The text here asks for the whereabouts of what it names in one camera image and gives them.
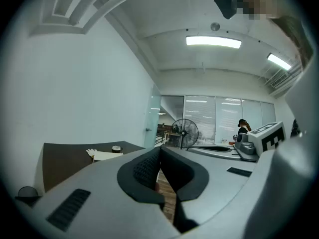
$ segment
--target desk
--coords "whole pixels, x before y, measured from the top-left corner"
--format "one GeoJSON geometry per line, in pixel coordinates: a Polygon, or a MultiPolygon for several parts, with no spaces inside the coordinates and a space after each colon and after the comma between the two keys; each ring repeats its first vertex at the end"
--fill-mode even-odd
{"type": "Polygon", "coordinates": [[[43,146],[42,173],[45,192],[71,177],[82,168],[92,164],[87,149],[112,152],[112,146],[123,148],[123,154],[144,149],[125,141],[97,144],[54,144],[43,146]]]}

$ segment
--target electric fan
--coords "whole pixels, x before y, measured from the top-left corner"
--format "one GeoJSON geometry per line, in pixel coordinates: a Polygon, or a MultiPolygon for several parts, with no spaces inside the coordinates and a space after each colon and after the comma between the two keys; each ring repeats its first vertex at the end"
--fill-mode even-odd
{"type": "Polygon", "coordinates": [[[193,146],[198,139],[198,128],[189,119],[178,119],[172,125],[172,131],[177,137],[172,140],[173,145],[180,149],[193,146]]]}

